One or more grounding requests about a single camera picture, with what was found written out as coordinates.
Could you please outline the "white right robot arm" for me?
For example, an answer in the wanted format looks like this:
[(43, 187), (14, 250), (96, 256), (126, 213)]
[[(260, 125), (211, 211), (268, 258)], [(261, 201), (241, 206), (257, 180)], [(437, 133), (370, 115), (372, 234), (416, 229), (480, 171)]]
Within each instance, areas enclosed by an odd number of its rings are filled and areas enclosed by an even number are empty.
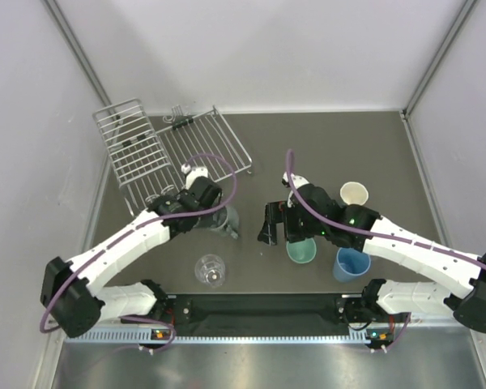
[(386, 259), (426, 277), (425, 282), (371, 280), (361, 309), (371, 321), (388, 314), (453, 317), (486, 334), (486, 252), (463, 253), (420, 237), (362, 205), (343, 205), (307, 181), (290, 188), (285, 201), (268, 203), (258, 240), (277, 243), (277, 226), (287, 242), (323, 237), (338, 248)]

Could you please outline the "grey round ceramic cup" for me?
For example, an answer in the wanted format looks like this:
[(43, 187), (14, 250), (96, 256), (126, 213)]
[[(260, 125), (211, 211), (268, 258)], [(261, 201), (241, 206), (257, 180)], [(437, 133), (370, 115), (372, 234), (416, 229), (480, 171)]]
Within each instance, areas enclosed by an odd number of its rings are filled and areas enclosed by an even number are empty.
[(215, 213), (201, 216), (196, 224), (198, 229), (208, 229), (222, 237), (238, 239), (240, 217), (235, 207), (226, 205)]

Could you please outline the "green teal mug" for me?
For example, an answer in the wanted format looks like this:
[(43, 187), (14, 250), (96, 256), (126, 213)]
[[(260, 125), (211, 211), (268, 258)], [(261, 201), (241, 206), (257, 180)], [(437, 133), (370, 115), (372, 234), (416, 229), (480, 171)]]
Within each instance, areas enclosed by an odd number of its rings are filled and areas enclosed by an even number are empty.
[(313, 238), (305, 239), (301, 242), (287, 242), (286, 251), (288, 257), (298, 264), (309, 263), (317, 255), (317, 244)]

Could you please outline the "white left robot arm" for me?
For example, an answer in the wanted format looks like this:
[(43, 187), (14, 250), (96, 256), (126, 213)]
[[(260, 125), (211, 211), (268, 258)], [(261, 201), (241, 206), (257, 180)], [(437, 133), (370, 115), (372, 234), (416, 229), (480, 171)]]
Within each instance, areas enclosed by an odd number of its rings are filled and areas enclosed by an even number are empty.
[(160, 321), (166, 315), (167, 296), (158, 284), (141, 280), (110, 287), (108, 283), (148, 251), (196, 227), (221, 195), (221, 187), (210, 178), (196, 177), (177, 194), (156, 198), (96, 247), (72, 259), (49, 261), (40, 293), (42, 318), (53, 318), (70, 338), (109, 319), (141, 316)]

